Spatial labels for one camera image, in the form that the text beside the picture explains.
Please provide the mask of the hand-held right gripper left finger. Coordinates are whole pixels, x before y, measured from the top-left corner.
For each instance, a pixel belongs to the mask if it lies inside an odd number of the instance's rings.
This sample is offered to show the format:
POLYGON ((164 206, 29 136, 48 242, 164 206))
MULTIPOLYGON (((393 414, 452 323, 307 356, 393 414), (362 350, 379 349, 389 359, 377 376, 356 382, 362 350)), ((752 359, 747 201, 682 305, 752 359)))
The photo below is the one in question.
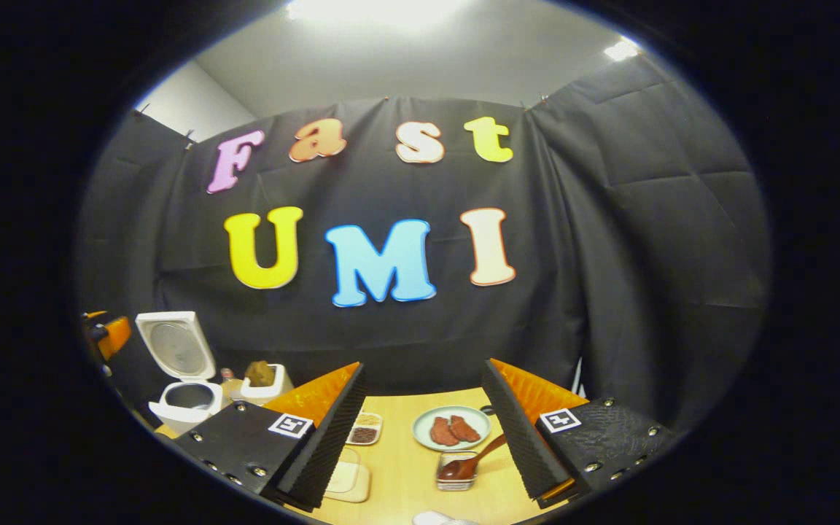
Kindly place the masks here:
POLYGON ((263 405, 236 401, 174 439, 231 486, 303 511, 320 508, 367 393, 353 362, 263 405))

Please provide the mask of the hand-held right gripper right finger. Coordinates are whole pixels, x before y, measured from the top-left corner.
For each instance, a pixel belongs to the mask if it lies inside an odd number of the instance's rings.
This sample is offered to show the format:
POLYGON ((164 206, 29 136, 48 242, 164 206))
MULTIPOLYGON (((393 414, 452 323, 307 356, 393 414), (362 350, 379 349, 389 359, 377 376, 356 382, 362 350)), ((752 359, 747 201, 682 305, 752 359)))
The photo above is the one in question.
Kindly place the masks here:
POLYGON ((481 388, 541 508, 609 491, 676 440, 672 429, 614 398, 588 401, 498 359, 484 363, 481 388))

